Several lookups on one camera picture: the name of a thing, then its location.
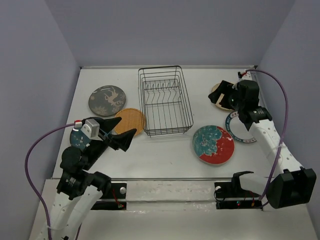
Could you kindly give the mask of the beige wooden plate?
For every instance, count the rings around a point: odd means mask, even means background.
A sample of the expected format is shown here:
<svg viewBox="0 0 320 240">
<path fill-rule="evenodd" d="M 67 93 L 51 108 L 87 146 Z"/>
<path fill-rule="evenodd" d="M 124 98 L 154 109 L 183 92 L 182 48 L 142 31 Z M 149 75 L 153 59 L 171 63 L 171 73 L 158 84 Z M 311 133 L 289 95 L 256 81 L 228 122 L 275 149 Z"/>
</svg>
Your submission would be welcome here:
<svg viewBox="0 0 320 240">
<path fill-rule="evenodd" d="M 214 85 L 211 89 L 211 92 L 213 93 L 218 87 L 219 87 L 220 83 L 217 83 L 216 85 Z M 215 103 L 215 106 L 221 110 L 224 110 L 224 111 L 228 111 L 228 112 L 233 112 L 234 109 L 228 109 L 228 108 L 225 108 L 223 106 L 221 106 L 218 102 Z"/>
</svg>

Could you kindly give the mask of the orange woven plate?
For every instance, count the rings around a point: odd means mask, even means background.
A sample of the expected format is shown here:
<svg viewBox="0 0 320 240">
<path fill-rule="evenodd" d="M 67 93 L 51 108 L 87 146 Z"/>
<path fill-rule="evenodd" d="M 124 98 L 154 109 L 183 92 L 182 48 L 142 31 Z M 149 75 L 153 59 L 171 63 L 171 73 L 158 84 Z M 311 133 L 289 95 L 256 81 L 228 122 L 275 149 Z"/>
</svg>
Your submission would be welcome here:
<svg viewBox="0 0 320 240">
<path fill-rule="evenodd" d="M 119 111 L 115 117 L 121 117 L 121 121 L 116 125 L 114 131 L 122 134 L 131 129 L 136 129 L 134 136 L 141 134 L 146 125 L 145 115 L 136 108 L 125 108 Z"/>
</svg>

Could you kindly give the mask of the grey deer pattern plate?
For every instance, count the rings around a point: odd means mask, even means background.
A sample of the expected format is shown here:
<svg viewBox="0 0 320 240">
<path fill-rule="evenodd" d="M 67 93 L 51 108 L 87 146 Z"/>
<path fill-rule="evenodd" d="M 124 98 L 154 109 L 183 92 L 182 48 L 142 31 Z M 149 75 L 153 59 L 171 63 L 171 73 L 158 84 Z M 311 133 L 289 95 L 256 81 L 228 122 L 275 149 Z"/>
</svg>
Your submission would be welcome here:
<svg viewBox="0 0 320 240">
<path fill-rule="evenodd" d="M 126 100 L 126 94 L 121 88 L 114 85 L 105 85 L 91 93 L 88 99 L 88 107 L 98 116 L 109 117 L 122 110 Z"/>
</svg>

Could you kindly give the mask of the teal blue plate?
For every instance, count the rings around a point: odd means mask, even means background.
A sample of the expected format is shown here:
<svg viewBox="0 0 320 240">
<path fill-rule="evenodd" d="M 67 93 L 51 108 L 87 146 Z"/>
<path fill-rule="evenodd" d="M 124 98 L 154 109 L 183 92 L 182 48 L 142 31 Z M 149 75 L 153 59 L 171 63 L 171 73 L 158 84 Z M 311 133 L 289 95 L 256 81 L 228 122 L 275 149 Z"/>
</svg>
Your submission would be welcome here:
<svg viewBox="0 0 320 240">
<path fill-rule="evenodd" d="M 84 150 L 90 145 L 91 140 L 81 131 L 80 128 L 73 128 L 70 132 L 69 142 L 72 147 Z"/>
</svg>

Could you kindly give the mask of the white plate green rim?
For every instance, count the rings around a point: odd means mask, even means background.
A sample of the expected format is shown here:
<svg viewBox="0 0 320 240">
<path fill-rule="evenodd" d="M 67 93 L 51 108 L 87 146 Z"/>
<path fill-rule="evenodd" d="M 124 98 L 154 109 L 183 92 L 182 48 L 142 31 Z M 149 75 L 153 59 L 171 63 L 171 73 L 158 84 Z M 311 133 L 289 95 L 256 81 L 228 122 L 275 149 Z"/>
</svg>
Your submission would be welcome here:
<svg viewBox="0 0 320 240">
<path fill-rule="evenodd" d="M 225 129 L 232 138 L 240 143 L 251 144 L 257 140 L 248 132 L 240 121 L 237 111 L 231 112 L 225 119 Z"/>
</svg>

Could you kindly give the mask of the red and teal plate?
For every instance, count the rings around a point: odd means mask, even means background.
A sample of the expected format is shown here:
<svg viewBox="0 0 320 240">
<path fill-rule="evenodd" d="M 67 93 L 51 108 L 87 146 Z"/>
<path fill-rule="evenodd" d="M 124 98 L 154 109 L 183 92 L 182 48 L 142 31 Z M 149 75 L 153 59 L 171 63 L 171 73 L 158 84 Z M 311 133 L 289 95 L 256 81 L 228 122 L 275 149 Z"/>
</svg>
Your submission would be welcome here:
<svg viewBox="0 0 320 240">
<path fill-rule="evenodd" d="M 210 165 L 225 164 L 234 154 L 235 141 L 220 126 L 206 125 L 197 129 L 192 137 L 194 153 Z"/>
</svg>

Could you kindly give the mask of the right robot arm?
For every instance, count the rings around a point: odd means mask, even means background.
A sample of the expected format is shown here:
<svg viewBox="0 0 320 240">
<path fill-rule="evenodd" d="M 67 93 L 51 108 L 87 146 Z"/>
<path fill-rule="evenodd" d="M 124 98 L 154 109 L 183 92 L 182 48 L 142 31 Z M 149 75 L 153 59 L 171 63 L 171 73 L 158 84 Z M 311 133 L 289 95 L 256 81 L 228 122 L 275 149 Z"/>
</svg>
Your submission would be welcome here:
<svg viewBox="0 0 320 240">
<path fill-rule="evenodd" d="M 259 93 L 255 81 L 231 83 L 223 80 L 208 96 L 213 104 L 238 113 L 240 122 L 256 139 L 271 165 L 268 178 L 251 171 L 235 173 L 230 190 L 235 196 L 247 191 L 258 194 L 274 209 L 306 204 L 311 199 L 317 175 L 292 155 L 277 132 L 271 114 L 259 105 Z"/>
</svg>

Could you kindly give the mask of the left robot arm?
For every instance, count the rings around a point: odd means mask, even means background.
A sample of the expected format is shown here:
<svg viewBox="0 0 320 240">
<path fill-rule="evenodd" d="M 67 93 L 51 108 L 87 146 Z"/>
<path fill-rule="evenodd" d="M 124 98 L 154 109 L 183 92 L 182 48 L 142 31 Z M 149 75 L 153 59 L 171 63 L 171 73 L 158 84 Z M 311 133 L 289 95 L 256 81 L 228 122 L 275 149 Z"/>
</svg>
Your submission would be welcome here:
<svg viewBox="0 0 320 240">
<path fill-rule="evenodd" d="M 52 208 L 48 209 L 46 205 L 43 207 L 46 220 L 37 239 L 77 239 L 86 215 L 100 198 L 110 194 L 112 179 L 101 172 L 89 173 L 88 170 L 108 148 L 124 152 L 129 149 L 137 129 L 113 135 L 112 130 L 121 120 L 121 117 L 89 117 L 71 124 L 89 142 L 83 149 L 69 146 L 62 152 L 62 175 L 56 187 Z"/>
</svg>

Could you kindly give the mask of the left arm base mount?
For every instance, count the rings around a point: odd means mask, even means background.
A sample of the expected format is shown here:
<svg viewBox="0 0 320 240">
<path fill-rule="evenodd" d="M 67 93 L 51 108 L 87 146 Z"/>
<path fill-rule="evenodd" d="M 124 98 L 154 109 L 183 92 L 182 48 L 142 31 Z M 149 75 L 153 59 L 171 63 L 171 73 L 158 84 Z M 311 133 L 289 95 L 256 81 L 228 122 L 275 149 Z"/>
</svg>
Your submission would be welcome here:
<svg viewBox="0 0 320 240">
<path fill-rule="evenodd" d="M 127 182 L 112 181 L 108 193 L 93 205 L 92 211 L 124 211 L 127 209 Z"/>
</svg>

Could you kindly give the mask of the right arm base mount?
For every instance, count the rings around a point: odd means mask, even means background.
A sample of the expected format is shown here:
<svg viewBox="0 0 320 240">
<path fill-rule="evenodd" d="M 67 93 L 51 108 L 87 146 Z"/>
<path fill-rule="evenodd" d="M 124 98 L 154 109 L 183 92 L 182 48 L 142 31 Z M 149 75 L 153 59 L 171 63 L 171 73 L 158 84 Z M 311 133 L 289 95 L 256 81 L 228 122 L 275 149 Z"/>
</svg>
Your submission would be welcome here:
<svg viewBox="0 0 320 240">
<path fill-rule="evenodd" d="M 259 195 L 248 190 L 234 190 L 231 182 L 215 182 L 213 197 L 217 210 L 256 209 L 263 204 Z"/>
</svg>

